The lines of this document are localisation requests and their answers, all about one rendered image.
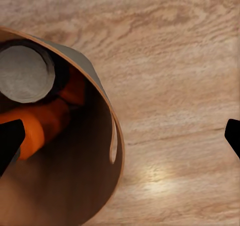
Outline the can of soda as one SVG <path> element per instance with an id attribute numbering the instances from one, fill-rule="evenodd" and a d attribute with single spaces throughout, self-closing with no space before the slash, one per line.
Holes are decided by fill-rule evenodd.
<path id="1" fill-rule="evenodd" d="M 0 48 L 0 92 L 27 103 L 52 96 L 69 83 L 67 61 L 54 51 L 28 41 L 11 41 Z"/>
<path id="2" fill-rule="evenodd" d="M 71 121 L 71 112 L 66 102 L 53 94 L 0 113 L 0 125 L 18 119 L 23 122 L 25 139 L 11 164 L 30 158 L 63 131 Z"/>
<path id="3" fill-rule="evenodd" d="M 77 68 L 69 67 L 69 82 L 63 90 L 54 95 L 67 104 L 87 106 L 93 100 L 94 85 Z"/>

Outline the trash can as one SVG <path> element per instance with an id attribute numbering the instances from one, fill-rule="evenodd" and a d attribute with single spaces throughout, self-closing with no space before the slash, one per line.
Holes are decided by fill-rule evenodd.
<path id="1" fill-rule="evenodd" d="M 0 226 L 83 226 L 105 208 L 121 182 L 125 142 L 120 122 L 84 54 L 0 26 L 0 48 L 13 41 L 28 41 L 57 53 L 90 80 L 94 94 L 87 106 L 66 103 L 71 113 L 68 126 L 30 158 L 10 162 L 0 178 Z M 25 103 L 0 92 L 0 113 Z"/>

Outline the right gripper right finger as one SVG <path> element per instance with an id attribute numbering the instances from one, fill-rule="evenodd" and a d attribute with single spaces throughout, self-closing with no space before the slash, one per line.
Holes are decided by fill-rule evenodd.
<path id="1" fill-rule="evenodd" d="M 229 119 L 225 129 L 225 138 L 240 158 L 240 121 Z"/>

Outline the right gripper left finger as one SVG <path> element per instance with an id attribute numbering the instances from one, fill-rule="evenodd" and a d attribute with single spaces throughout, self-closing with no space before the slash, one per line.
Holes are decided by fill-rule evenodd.
<path id="1" fill-rule="evenodd" d="M 20 118 L 0 124 L 0 178 L 25 138 L 26 132 Z"/>

